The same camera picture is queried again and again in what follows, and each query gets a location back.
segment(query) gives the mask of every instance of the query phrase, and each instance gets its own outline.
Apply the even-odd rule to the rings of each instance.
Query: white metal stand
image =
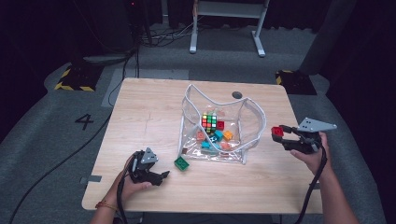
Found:
[[[254,43],[256,44],[257,51],[260,57],[265,56],[262,42],[260,41],[260,32],[264,22],[265,14],[270,0],[265,0],[264,4],[243,4],[243,3],[224,3],[224,2],[206,2],[199,1],[198,15],[202,16],[223,16],[223,17],[239,17],[239,18],[253,18],[259,19],[257,30],[252,31]],[[193,17],[190,53],[197,51],[197,17]]]

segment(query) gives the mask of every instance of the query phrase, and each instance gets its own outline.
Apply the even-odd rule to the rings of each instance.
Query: black base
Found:
[[[67,91],[95,91],[96,83],[102,75],[103,66],[83,66],[70,65],[64,71],[55,90]]]
[[[299,71],[279,70],[275,78],[276,83],[283,86],[287,94],[317,95],[309,76]]]

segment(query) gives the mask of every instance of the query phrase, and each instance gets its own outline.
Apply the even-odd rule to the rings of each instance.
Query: gray carpet floor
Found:
[[[298,69],[315,38],[309,30],[262,30],[266,57],[260,58],[250,30],[254,27],[203,30],[193,55],[189,54],[188,35],[166,47],[141,47],[140,69],[180,70],[190,80],[276,84],[274,73],[279,69]],[[0,146],[0,223],[7,223],[26,191],[83,146],[112,111],[104,102],[109,90],[115,88],[111,80],[120,75],[116,71],[121,70],[122,64],[104,69],[95,92],[56,91],[54,87],[66,66],[48,75],[44,83],[48,94],[23,116]],[[133,77],[135,60],[126,68]],[[333,167],[347,199],[361,223],[386,223],[370,170],[347,125],[325,95],[328,81],[321,75],[312,76],[311,80],[318,95],[289,95],[297,120],[309,117],[337,124],[337,130],[328,132],[329,143]],[[91,115],[93,123],[84,131],[83,124],[75,120],[86,114]],[[105,130],[106,126],[79,153],[29,192],[13,223],[89,222],[93,211],[81,207],[85,185],[80,179],[91,174]],[[297,220],[296,214],[282,217],[286,224]],[[279,216],[273,214],[273,220],[278,222]],[[303,223],[321,222],[322,215],[306,215]]]

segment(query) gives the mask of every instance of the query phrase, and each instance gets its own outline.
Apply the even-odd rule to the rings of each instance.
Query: rubik's cube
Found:
[[[202,127],[207,133],[213,133],[216,130],[216,124],[218,123],[218,117],[216,113],[202,115]]]

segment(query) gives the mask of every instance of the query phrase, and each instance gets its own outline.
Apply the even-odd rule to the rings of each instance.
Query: transparent bag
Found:
[[[219,104],[192,84],[182,110],[178,156],[184,159],[245,164],[266,125],[264,111],[251,99]]]

